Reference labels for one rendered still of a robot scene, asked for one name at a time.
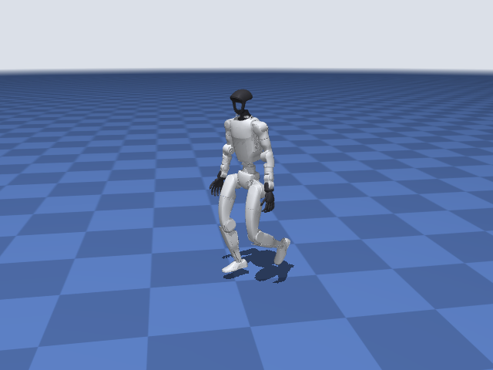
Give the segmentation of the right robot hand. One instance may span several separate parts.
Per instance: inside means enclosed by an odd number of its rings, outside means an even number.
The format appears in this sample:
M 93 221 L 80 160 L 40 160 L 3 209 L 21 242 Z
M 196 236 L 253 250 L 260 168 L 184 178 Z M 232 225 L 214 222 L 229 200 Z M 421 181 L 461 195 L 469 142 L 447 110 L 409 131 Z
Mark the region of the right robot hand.
M 225 180 L 226 178 L 222 178 L 220 177 L 221 175 L 221 170 L 219 171 L 217 177 L 211 184 L 210 184 L 210 189 L 212 188 L 211 190 L 211 194 L 213 195 L 213 189 L 214 189 L 214 196 L 216 196 L 216 193 L 217 193 L 217 196 L 219 196 L 219 189 L 220 189 L 220 192 L 222 190 L 222 186 L 223 186 L 223 180 Z M 212 187 L 213 186 L 213 187 Z M 215 187 L 215 188 L 214 188 Z

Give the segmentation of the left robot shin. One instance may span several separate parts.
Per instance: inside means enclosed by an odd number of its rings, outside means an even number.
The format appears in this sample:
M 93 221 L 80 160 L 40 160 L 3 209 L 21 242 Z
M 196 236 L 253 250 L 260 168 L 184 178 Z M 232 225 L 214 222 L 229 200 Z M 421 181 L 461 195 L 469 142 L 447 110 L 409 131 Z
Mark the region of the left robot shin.
M 269 247 L 269 248 L 275 247 L 275 248 L 283 249 L 283 247 L 280 247 L 280 246 L 284 246 L 284 243 L 274 239 L 273 236 L 266 234 L 260 230 L 257 231 L 257 235 L 256 235 L 256 238 L 254 240 L 258 244 L 254 243 L 253 245 L 257 245 L 260 247 Z

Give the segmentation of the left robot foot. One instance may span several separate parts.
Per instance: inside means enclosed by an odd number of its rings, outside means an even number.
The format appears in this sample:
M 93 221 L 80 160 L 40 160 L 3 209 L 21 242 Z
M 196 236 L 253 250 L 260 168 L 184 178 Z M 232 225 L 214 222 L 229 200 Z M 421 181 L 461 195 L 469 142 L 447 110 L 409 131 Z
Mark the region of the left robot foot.
M 280 246 L 280 247 L 283 247 L 283 249 L 277 248 L 277 253 L 276 253 L 276 256 L 274 258 L 274 263 L 277 265 L 281 264 L 283 262 L 283 259 L 285 258 L 286 254 L 287 254 L 287 248 L 290 245 L 290 240 L 288 238 L 282 238 L 282 240 L 280 242 L 284 243 L 284 246 Z

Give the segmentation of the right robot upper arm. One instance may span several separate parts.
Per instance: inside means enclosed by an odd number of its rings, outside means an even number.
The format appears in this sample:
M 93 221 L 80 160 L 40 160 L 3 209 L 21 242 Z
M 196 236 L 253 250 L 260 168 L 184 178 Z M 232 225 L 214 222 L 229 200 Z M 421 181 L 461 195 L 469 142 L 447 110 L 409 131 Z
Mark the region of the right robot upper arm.
M 233 147 L 233 140 L 232 140 L 232 136 L 231 136 L 231 132 L 230 132 L 230 121 L 231 121 L 231 119 L 228 119 L 224 123 L 224 127 L 226 130 L 227 144 L 225 144 L 223 146 L 223 152 L 228 154 L 228 155 L 232 155 L 235 152 L 234 147 Z

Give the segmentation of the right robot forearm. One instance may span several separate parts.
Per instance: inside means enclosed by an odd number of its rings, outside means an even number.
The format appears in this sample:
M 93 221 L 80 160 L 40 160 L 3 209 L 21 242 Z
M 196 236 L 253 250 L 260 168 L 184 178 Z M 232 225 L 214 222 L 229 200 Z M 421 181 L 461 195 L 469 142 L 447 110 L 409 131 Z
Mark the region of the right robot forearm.
M 227 173 L 230 169 L 229 165 L 230 165 L 231 160 L 232 160 L 232 156 L 223 152 L 223 160 L 222 160 L 222 164 L 220 166 L 220 170 L 221 170 L 220 177 L 226 178 Z

